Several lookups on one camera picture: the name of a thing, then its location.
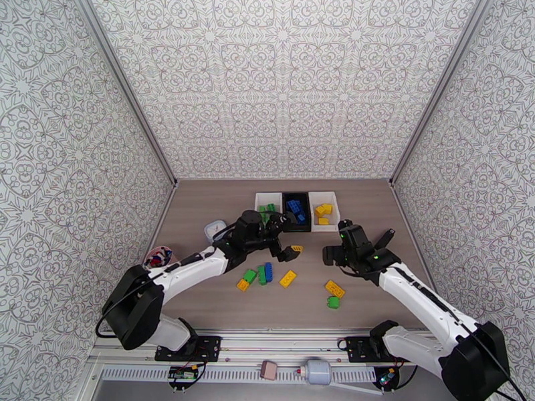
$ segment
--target black plastic bin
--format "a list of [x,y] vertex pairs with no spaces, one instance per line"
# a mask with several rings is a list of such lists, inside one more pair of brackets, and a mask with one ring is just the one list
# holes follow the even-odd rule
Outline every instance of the black plastic bin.
[[282,207],[284,212],[291,212],[286,206],[288,201],[297,200],[300,202],[305,215],[304,225],[294,225],[289,232],[310,232],[312,230],[312,219],[310,218],[310,202],[308,201],[308,192],[283,192]]

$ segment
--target black mounting plate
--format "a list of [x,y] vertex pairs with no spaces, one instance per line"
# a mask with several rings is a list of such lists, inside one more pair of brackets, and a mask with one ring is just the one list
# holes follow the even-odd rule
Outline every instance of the black mounting plate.
[[[345,338],[347,356],[350,363],[395,363],[394,357],[386,349],[377,354],[369,336],[348,336]],[[406,360],[396,358],[398,362]]]
[[219,359],[221,336],[199,336],[193,351],[186,352],[184,348],[174,352],[158,346],[154,360],[157,362],[216,362]]

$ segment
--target wooden table surface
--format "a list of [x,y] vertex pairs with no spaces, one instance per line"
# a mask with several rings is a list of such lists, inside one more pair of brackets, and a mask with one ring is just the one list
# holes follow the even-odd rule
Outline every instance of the wooden table surface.
[[[384,180],[186,180],[181,181],[156,240],[183,258],[208,246],[204,226],[216,219],[234,222],[245,209],[254,209],[256,192],[333,190],[342,219],[364,227],[375,242],[387,230],[396,230],[389,249],[424,282],[422,264]],[[282,247],[303,245],[304,252],[289,263],[278,263],[268,250],[220,277],[208,279],[170,300],[164,312],[183,317],[197,328],[368,328],[386,320],[409,327],[422,324],[394,297],[370,281],[351,278],[322,262],[322,249],[339,245],[338,233],[282,233]],[[271,261],[274,281],[257,281],[243,293],[236,283],[248,268]],[[289,269],[297,273],[284,289],[278,281]],[[332,279],[345,291],[340,308],[327,307],[324,285]]]

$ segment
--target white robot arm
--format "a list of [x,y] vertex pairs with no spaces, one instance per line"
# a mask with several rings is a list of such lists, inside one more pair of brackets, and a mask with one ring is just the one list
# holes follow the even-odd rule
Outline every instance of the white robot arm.
[[361,226],[351,221],[340,222],[338,230],[342,245],[325,247],[324,263],[341,267],[344,274],[372,281],[396,297],[436,337],[430,340],[386,321],[370,332],[377,346],[435,374],[458,400],[486,400],[510,381],[500,329],[490,322],[479,324],[418,279],[386,248],[392,230],[376,245],[368,240]]
[[[162,306],[182,291],[221,274],[247,259],[247,255],[269,249],[278,261],[291,261],[300,251],[296,246],[282,250],[278,236],[296,222],[291,214],[269,213],[264,225],[261,215],[245,211],[238,220],[220,231],[220,239],[200,253],[164,267],[129,268],[102,308],[96,326],[100,338],[118,338],[124,349],[132,350],[149,343],[177,352],[195,331],[183,319],[171,319],[161,313]],[[106,320],[114,335],[100,333]]]

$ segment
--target white ornate wall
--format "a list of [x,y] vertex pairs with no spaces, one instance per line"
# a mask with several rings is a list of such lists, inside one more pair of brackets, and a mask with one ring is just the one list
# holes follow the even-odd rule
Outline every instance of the white ornate wall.
[[475,0],[93,0],[178,178],[390,177]]
[[72,0],[0,19],[0,399],[65,400],[171,184]]
[[532,400],[535,0],[490,13],[395,188],[440,294],[502,328]]

